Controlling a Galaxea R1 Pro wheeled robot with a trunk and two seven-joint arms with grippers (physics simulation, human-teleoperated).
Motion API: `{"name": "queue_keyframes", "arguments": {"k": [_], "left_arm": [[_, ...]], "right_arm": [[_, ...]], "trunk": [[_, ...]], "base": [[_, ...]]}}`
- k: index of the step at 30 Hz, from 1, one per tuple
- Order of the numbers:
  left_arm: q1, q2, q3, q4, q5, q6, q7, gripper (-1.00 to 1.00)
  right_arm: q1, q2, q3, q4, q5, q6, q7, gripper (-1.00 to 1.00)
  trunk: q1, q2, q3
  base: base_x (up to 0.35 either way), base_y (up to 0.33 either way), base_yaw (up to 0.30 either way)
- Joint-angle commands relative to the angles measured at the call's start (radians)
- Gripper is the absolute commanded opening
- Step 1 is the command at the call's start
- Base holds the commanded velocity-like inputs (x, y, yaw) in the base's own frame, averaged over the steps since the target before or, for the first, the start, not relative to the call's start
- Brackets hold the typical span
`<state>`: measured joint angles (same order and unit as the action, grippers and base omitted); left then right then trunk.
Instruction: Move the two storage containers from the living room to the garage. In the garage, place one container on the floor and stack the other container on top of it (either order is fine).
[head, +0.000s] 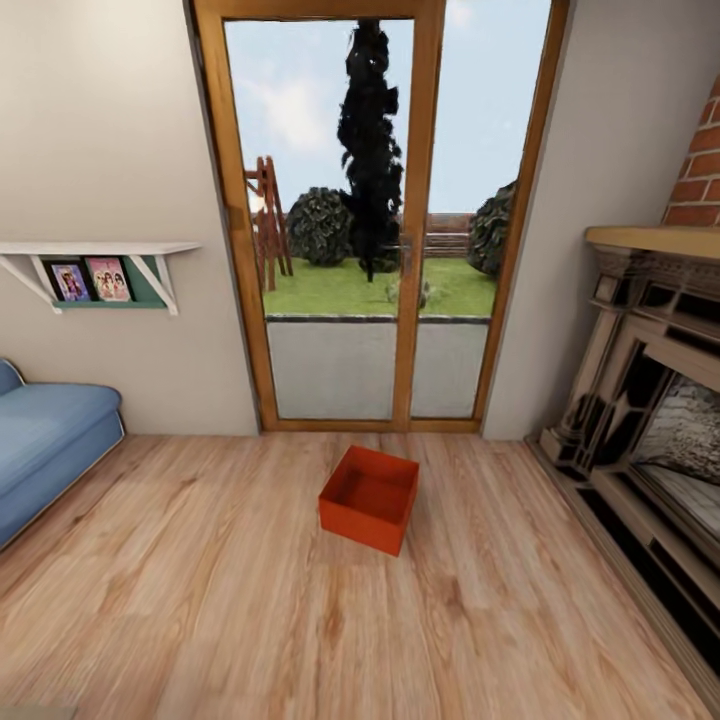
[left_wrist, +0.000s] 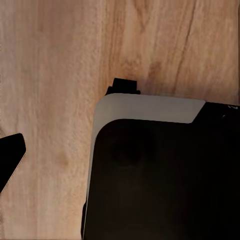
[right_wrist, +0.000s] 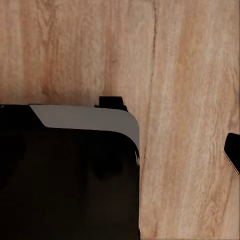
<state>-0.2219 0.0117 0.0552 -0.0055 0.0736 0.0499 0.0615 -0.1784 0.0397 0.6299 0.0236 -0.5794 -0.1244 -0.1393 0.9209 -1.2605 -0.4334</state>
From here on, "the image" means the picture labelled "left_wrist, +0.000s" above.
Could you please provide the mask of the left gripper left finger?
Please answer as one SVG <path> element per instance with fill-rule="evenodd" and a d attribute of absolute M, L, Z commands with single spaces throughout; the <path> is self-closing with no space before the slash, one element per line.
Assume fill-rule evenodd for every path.
<path fill-rule="evenodd" d="M 26 152 L 22 133 L 0 138 L 0 193 Z"/>

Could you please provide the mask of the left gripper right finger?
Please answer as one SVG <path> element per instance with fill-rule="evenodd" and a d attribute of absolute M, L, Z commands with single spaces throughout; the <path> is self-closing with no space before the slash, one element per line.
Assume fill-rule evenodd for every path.
<path fill-rule="evenodd" d="M 240 134 L 229 133 L 224 150 L 240 172 Z"/>

